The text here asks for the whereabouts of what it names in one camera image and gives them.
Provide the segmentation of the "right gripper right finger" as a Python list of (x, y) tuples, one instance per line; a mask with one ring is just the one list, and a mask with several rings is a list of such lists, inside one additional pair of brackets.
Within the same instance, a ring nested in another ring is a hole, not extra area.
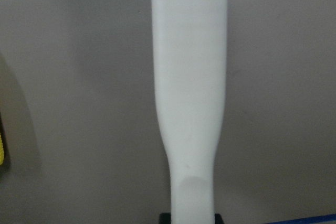
[(224, 224), (221, 214), (215, 213), (214, 217), (215, 217), (215, 224)]

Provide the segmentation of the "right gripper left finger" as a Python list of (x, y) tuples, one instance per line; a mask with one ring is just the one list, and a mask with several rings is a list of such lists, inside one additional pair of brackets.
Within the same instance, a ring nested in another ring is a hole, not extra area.
[(159, 224), (171, 224), (171, 213), (170, 212), (160, 213)]

